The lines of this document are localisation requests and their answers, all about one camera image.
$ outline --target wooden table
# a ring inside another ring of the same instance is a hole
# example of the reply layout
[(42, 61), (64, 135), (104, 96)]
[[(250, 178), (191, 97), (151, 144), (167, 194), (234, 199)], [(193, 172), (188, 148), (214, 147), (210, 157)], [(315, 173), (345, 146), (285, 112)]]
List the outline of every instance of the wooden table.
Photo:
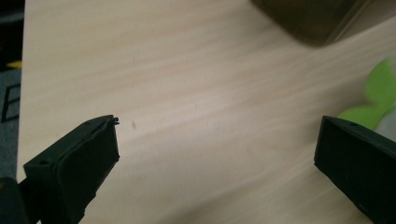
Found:
[(321, 117), (396, 61), (396, 18), (310, 48), (248, 0), (36, 0), (24, 34), (20, 181), (84, 120), (120, 118), (81, 223), (371, 223), (313, 157)]

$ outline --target table surface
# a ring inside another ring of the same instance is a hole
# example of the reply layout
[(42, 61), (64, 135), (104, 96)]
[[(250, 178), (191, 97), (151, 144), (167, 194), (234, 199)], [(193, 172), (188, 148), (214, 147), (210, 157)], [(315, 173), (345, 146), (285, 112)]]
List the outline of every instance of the table surface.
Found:
[(396, 18), (305, 46), (248, 0), (26, 2), (21, 166), (87, 119), (120, 161), (80, 223), (371, 223), (313, 163)]

